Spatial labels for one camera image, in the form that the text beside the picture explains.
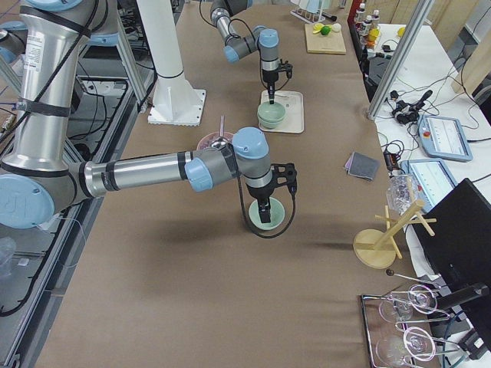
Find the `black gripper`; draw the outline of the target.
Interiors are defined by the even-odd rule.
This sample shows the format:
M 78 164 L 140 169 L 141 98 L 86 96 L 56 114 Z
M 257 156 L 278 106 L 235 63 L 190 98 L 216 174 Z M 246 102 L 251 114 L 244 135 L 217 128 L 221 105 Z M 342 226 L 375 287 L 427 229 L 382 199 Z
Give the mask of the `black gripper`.
M 280 73 L 285 73 L 287 79 L 292 77 L 293 65 L 288 61 L 276 58 L 272 61 L 261 60 L 262 81 L 268 91 L 269 103 L 275 103 L 275 84 L 279 79 Z
M 259 218 L 262 224 L 271 222 L 270 197 L 273 192 L 286 186 L 292 198 L 297 192 L 297 170 L 294 163 L 273 163 L 270 170 L 258 179 L 245 178 L 250 196 L 257 200 L 259 205 Z

